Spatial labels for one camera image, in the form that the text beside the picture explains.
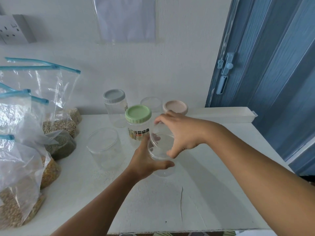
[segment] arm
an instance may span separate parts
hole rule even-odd
[[[136,149],[129,166],[102,193],[61,225],[52,236],[106,235],[132,187],[155,170],[173,167],[171,161],[154,161],[148,154],[148,137]]]
[[[181,151],[206,143],[233,174],[256,210],[278,235],[312,235],[315,188],[258,152],[224,126],[167,112],[164,122],[174,134],[175,158]]]

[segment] patterned floor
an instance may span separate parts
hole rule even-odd
[[[234,231],[192,232],[192,233],[154,233],[154,234],[108,234],[107,236],[235,236]]]

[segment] green jar lid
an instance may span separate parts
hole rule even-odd
[[[130,123],[144,123],[152,116],[151,109],[144,105],[134,105],[126,110],[125,118]]]

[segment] blue door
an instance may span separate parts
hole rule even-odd
[[[315,0],[239,0],[218,60],[206,107],[249,107],[290,167],[315,175]]]

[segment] plastic bag hanging on wall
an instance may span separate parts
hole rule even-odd
[[[155,0],[94,0],[101,39],[154,42]]]

